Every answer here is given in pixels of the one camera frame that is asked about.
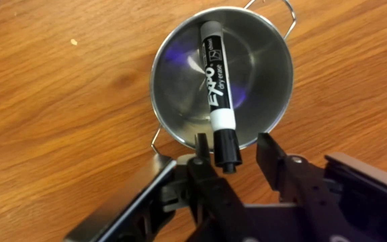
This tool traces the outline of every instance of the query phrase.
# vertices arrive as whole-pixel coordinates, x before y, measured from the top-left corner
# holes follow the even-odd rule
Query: wooden table
[[[149,75],[192,14],[239,0],[0,0],[0,241],[61,241],[152,157]],[[294,93],[273,136],[323,166],[341,151],[387,171],[387,2],[293,0]],[[289,26],[277,0],[254,10]],[[163,135],[177,158],[190,150]],[[245,204],[276,204],[255,146],[227,179]],[[184,210],[160,235],[183,241]]]

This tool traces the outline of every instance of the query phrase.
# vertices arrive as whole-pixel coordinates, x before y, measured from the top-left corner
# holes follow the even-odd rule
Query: stainless steel bowl
[[[207,87],[199,54],[204,22],[224,32],[237,135],[241,149],[270,132],[284,116],[293,88],[288,46],[263,17],[245,9],[218,7],[181,24],[159,49],[152,67],[151,96],[159,123],[179,143],[194,149],[207,134],[212,149]]]

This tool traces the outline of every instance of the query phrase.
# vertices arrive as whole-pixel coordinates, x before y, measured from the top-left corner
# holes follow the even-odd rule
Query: black marker
[[[200,29],[204,72],[208,88],[211,128],[214,131],[215,163],[223,173],[235,173],[242,163],[235,134],[230,75],[223,45],[223,32],[218,22],[207,22]]]

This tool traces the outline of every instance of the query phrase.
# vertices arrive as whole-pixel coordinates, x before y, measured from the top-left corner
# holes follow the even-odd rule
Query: black plastic part
[[[219,178],[210,163],[191,159],[187,165],[191,184],[191,213],[198,228],[208,220],[216,222],[216,229],[227,242],[239,242],[247,239],[259,241],[253,229],[243,204],[239,201],[229,182]]]
[[[296,206],[265,206],[246,208],[246,214],[251,222],[251,229],[257,239],[243,241],[266,242],[313,242],[315,239],[305,224],[301,208]],[[196,228],[188,242],[215,242],[226,241],[226,235],[220,232],[219,222],[206,220]]]
[[[210,150],[206,134],[198,134],[195,136],[195,157],[203,162],[210,163]]]
[[[325,178],[343,188],[340,209],[345,218],[364,235],[387,241],[387,185],[332,158],[327,161]]]
[[[169,184],[161,189],[160,201],[163,210],[165,213],[172,213],[190,206],[188,200],[187,167],[177,166],[169,178]]]
[[[222,130],[214,134],[215,165],[223,169],[224,174],[234,174],[235,167],[242,165],[237,134],[233,130]]]
[[[257,162],[270,188],[278,190],[281,166],[286,159],[285,151],[269,134],[258,135]]]

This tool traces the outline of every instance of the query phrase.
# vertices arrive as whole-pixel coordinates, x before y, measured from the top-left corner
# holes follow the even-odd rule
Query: screw
[[[301,163],[302,163],[302,159],[298,158],[298,157],[293,157],[293,158],[292,158],[292,162],[294,162],[294,163],[297,163],[297,165],[301,165]]]
[[[196,166],[202,166],[204,162],[203,161],[200,161],[200,159],[194,159],[194,165],[196,165]]]
[[[331,236],[329,242],[351,242],[345,237],[341,237],[339,235]]]
[[[253,239],[253,237],[247,237],[243,240],[243,242],[258,242],[258,240]]]

